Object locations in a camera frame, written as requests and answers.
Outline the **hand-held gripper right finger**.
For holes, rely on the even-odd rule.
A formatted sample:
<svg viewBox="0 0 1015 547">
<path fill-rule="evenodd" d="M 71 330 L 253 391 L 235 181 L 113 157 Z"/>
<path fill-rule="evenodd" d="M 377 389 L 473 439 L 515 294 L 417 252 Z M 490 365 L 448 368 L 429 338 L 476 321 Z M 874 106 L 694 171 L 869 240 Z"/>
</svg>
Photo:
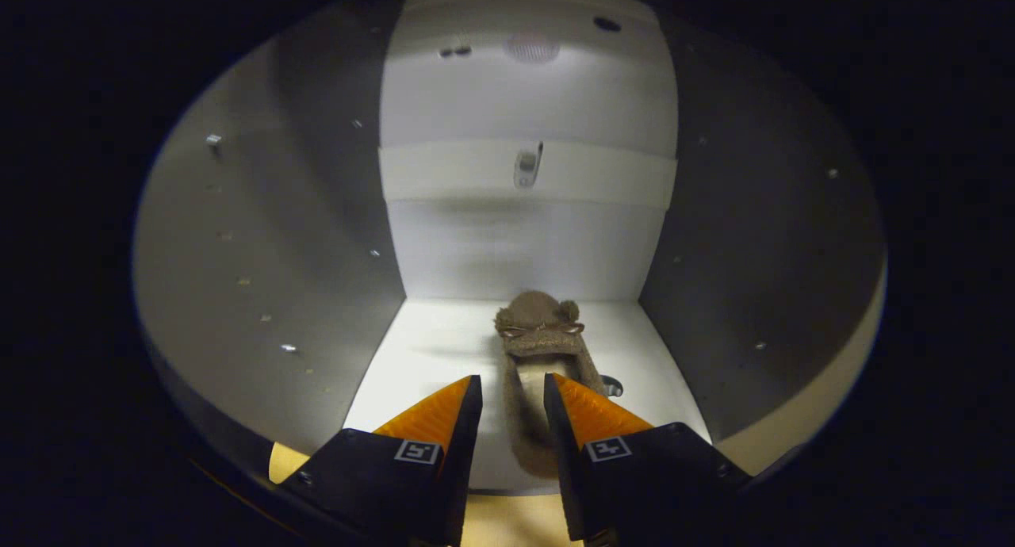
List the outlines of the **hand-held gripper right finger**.
<svg viewBox="0 0 1015 547">
<path fill-rule="evenodd" d="M 659 427 L 548 373 L 544 409 L 570 540 L 715 544 L 752 478 L 683 422 Z"/>
</svg>

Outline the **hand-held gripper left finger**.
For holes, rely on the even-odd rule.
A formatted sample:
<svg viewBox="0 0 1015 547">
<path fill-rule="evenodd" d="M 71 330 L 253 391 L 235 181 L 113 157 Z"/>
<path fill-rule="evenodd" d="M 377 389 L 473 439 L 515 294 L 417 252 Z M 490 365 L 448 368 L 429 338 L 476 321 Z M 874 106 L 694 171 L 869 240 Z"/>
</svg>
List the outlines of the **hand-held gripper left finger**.
<svg viewBox="0 0 1015 547">
<path fill-rule="evenodd" d="M 337 525 L 334 545 L 458 546 L 484 402 L 480 377 L 462 377 L 309 456 L 279 446 L 277 485 Z"/>
</svg>

